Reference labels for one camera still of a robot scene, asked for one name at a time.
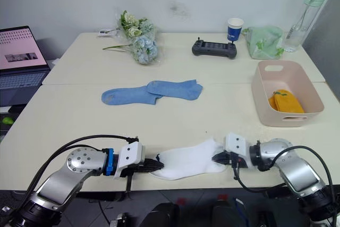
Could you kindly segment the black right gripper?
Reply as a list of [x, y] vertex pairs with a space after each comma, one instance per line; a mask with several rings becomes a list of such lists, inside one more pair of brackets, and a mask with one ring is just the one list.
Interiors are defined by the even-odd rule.
[[221, 152], [212, 157], [212, 161], [218, 164], [231, 165], [234, 168], [248, 169], [244, 158], [234, 152]]

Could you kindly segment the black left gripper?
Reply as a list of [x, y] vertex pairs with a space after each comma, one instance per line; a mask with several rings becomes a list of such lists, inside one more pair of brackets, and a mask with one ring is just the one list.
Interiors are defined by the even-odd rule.
[[146, 158], [143, 163], [131, 164], [124, 168], [120, 174], [120, 177], [125, 178], [129, 175], [133, 175], [134, 173], [154, 172], [162, 169], [163, 166], [164, 164], [159, 160]]

